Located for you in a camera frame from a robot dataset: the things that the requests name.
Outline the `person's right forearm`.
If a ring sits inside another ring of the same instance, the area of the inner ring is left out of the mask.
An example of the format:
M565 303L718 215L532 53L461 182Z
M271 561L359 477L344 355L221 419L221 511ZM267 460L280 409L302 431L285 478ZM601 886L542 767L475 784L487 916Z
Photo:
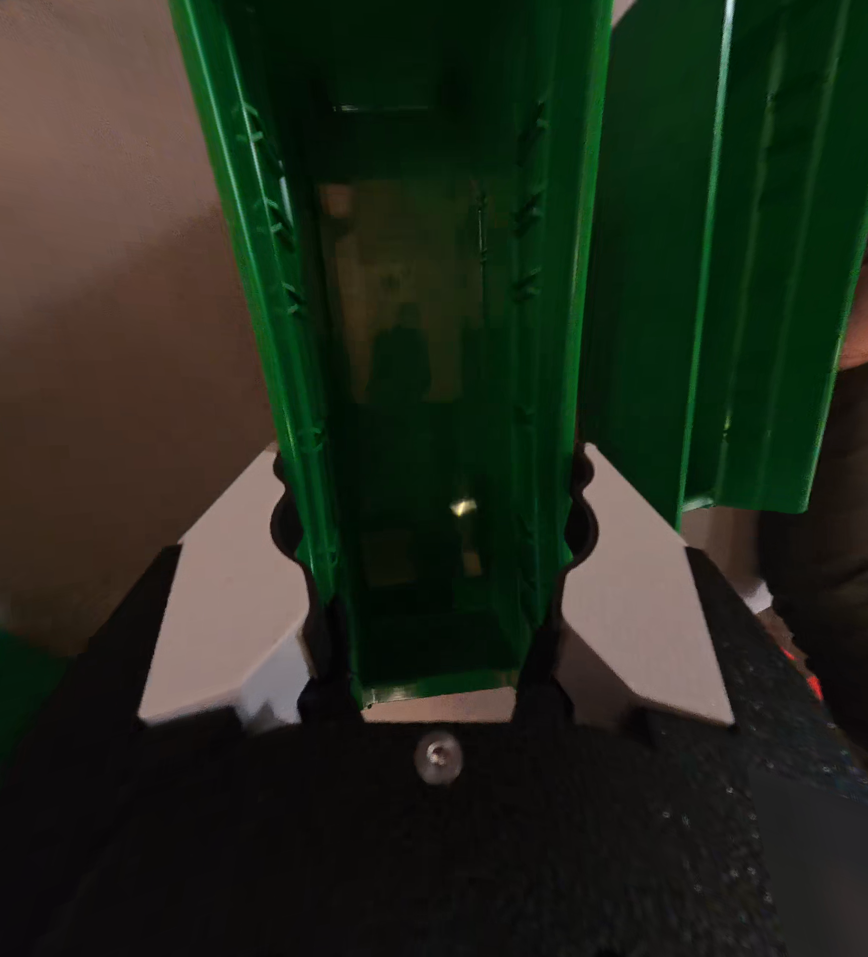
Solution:
M868 363L837 376L808 508L761 513L758 536L778 615L868 747Z

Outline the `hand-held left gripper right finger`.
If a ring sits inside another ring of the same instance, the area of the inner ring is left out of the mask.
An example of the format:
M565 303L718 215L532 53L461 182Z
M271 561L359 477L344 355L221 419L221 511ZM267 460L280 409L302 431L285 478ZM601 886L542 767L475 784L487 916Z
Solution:
M518 724L735 724L688 547L595 447L574 445L563 562L516 691Z

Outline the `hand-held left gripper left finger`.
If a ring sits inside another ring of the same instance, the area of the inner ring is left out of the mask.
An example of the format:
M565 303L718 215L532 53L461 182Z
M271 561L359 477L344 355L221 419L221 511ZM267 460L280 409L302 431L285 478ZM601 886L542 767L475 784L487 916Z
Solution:
M138 708L148 727L219 709L249 731L313 722L337 651L331 607L294 556L294 503L264 449L180 540Z

